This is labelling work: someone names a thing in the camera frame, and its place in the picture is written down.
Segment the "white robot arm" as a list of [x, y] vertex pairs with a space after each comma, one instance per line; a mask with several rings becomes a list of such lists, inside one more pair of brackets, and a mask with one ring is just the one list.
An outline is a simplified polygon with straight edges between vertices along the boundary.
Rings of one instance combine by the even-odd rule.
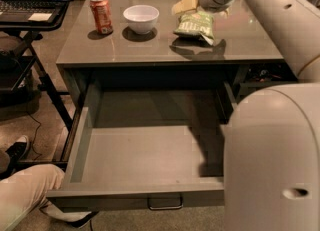
[[[320, 231], [320, 11], [244, 0], [296, 77], [258, 90], [225, 129], [225, 231]], [[209, 12], [232, 0], [198, 0]]]

